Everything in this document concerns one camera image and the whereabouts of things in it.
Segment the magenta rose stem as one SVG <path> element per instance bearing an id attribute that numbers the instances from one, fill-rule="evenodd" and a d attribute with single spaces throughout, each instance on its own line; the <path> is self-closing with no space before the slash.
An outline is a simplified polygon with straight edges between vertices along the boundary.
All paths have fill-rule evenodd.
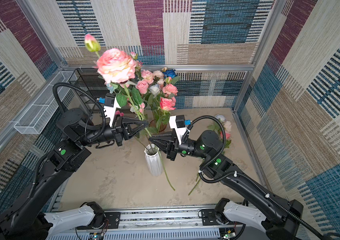
<path id="1" fill-rule="evenodd" d="M 115 112 L 115 117 L 117 117 L 117 116 L 123 117 L 124 113 L 118 110 L 118 111 Z"/>

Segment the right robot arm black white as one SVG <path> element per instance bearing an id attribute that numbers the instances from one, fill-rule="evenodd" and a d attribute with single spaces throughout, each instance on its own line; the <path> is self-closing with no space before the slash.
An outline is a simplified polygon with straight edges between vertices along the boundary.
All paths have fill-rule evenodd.
<path id="1" fill-rule="evenodd" d="M 330 234 L 321 234 L 302 219 L 303 205 L 299 201 L 289 201 L 272 193 L 224 155 L 226 134 L 219 119 L 208 115 L 193 121 L 186 121 L 183 115 L 173 116 L 172 119 L 175 125 L 171 132 L 153 135 L 149 140 L 172 161 L 178 154 L 203 159 L 198 169 L 203 182 L 222 183 L 256 207 L 251 210 L 247 206 L 222 199 L 215 208 L 216 218 L 222 224 L 240 222 L 264 232 L 270 240 L 295 240 L 300 226 L 320 240 L 331 239 Z M 194 124 L 205 119 L 214 121 L 221 128 L 222 136 L 206 130 L 196 141 L 191 140 L 189 134 Z"/>

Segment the pink rose tall stem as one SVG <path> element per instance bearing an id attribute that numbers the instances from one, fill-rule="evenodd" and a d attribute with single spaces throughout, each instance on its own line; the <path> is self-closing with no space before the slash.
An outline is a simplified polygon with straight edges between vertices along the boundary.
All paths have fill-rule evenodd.
<path id="1" fill-rule="evenodd" d="M 129 106 L 130 106 L 130 111 L 132 112 L 132 113 L 134 113 L 136 116 L 137 116 L 137 118 L 139 119 L 139 120 L 145 120 L 146 118 L 145 118 L 145 114 L 144 114 L 144 110 L 145 110 L 145 103 L 141 103 L 141 104 L 139 104 L 139 105 L 136 105 L 136 104 L 129 104 Z"/>

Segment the pink carnation spray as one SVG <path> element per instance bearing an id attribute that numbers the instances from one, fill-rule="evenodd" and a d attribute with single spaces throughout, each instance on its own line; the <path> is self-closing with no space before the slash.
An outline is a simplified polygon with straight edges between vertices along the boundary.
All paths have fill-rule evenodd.
<path id="1" fill-rule="evenodd" d="M 172 78 L 171 77 L 167 77 L 164 81 L 164 86 L 162 88 L 162 92 L 165 95 L 174 95 L 177 96 L 178 94 L 178 89 L 175 85 L 173 85 L 172 83 Z"/>

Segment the pink ribbed glass vase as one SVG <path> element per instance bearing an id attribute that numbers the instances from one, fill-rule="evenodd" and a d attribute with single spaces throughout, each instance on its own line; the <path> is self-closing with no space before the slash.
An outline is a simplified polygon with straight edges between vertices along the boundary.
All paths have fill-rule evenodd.
<path id="1" fill-rule="evenodd" d="M 152 120 L 149 124 L 149 127 L 156 129 L 157 133 L 162 133 L 166 130 L 167 124 L 162 123 L 159 127 L 157 127 L 157 122 L 155 120 Z"/>

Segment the pink yellow peony spray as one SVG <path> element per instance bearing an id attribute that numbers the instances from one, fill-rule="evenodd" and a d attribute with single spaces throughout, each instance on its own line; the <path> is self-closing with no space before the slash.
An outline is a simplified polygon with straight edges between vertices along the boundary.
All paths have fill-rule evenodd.
<path id="1" fill-rule="evenodd" d="M 109 83 L 115 85 L 116 90 L 113 94 L 116 94 L 117 101 L 121 108 L 125 106 L 130 108 L 129 104 L 139 105 L 141 103 L 145 103 L 145 109 L 148 108 L 149 110 L 151 110 L 154 116 L 154 120 L 156 120 L 155 109 L 159 106 L 160 97 L 176 97 L 174 95 L 165 95 L 162 92 L 163 87 L 160 87 L 161 92 L 155 98 L 150 93 L 149 89 L 145 95 L 142 95 L 136 89 L 137 83 L 134 81 L 136 63 L 131 57 L 130 53 L 128 54 L 116 48 L 109 49 L 106 50 L 104 53 L 101 53 L 101 44 L 97 41 L 95 37 L 90 34 L 85 35 L 84 44 L 89 52 L 95 53 L 98 56 L 98 59 L 95 62 L 95 68 L 99 74 L 99 77 L 105 81 L 105 85 Z M 162 71 L 164 73 L 166 70 L 170 69 L 163 68 L 162 70 L 158 71 Z M 144 134 L 151 137 L 154 134 L 157 134 L 157 130 L 147 127 L 144 130 Z"/>

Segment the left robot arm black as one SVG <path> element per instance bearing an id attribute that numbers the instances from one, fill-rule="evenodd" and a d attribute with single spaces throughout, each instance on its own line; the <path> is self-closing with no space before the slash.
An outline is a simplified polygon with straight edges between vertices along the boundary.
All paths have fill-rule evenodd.
<path id="1" fill-rule="evenodd" d="M 43 213 L 42 208 L 90 156 L 90 146 L 121 146 L 149 125 L 116 114 L 111 118 L 109 122 L 103 116 L 102 123 L 95 126 L 82 109 L 63 110 L 57 127 L 64 137 L 38 160 L 31 183 L 0 214 L 0 240 L 45 240 L 76 227 L 104 226 L 104 210 L 95 202 L 58 214 Z"/>

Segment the blue rose stem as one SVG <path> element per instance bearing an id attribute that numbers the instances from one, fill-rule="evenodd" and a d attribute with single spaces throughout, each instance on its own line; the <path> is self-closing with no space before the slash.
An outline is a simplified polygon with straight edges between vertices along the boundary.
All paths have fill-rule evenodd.
<path id="1" fill-rule="evenodd" d="M 164 72 L 164 78 L 165 78 L 165 85 L 168 85 L 168 84 L 175 85 L 180 79 L 179 75 L 176 73 L 176 70 L 174 69 L 166 70 Z"/>

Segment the white ribbed ceramic vase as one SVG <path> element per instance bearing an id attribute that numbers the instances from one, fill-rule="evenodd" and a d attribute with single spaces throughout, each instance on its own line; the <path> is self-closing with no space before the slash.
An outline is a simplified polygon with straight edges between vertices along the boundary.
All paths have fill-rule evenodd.
<path id="1" fill-rule="evenodd" d="M 158 147 L 156 147 L 154 144 L 149 144 L 146 146 L 144 153 L 149 172 L 154 177 L 160 176 L 164 171 L 164 167 Z"/>

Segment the pink cream rose stem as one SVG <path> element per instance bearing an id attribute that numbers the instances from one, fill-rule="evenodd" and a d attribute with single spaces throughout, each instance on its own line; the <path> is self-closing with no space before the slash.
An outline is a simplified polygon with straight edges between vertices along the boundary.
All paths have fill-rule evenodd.
<path id="1" fill-rule="evenodd" d="M 170 112 L 175 110 L 175 97 L 172 98 L 164 98 L 160 97 L 159 106 L 155 109 L 156 115 L 155 119 L 157 122 L 157 127 L 159 127 L 162 123 L 168 124 L 170 120 Z"/>

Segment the white single rose stem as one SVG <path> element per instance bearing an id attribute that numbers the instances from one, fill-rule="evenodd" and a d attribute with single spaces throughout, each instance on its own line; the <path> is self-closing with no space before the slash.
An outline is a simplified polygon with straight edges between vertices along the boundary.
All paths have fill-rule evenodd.
<path id="1" fill-rule="evenodd" d="M 149 91 L 153 95 L 153 97 L 155 98 L 161 92 L 160 85 L 153 85 L 153 86 L 151 86 L 149 88 Z"/>

